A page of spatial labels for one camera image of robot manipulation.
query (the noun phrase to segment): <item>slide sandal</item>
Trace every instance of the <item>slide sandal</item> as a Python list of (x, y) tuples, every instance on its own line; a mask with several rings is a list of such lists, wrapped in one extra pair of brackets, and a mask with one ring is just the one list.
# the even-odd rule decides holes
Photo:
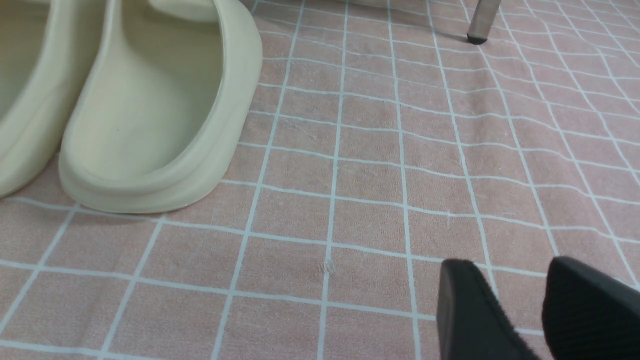
[(98, 52), (104, 0), (0, 1), (0, 197), (56, 152)]
[(576, 259), (551, 261), (542, 324), (558, 360), (640, 359), (640, 293)]
[(238, 0), (108, 0), (62, 141), (65, 191), (113, 213), (200, 200), (227, 171), (261, 66), (260, 35)]
[(436, 321), (443, 360), (538, 359), (469, 260), (442, 262)]

